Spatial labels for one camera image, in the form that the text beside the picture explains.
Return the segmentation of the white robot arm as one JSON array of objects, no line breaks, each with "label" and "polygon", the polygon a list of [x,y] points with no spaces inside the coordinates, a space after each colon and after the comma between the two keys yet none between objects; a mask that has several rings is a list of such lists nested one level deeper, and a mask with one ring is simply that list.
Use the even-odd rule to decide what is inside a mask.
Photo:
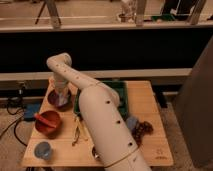
[{"label": "white robot arm", "polygon": [[47,66],[58,77],[81,90],[80,113],[105,171],[152,171],[118,111],[118,93],[70,64],[67,53],[47,59]]}]

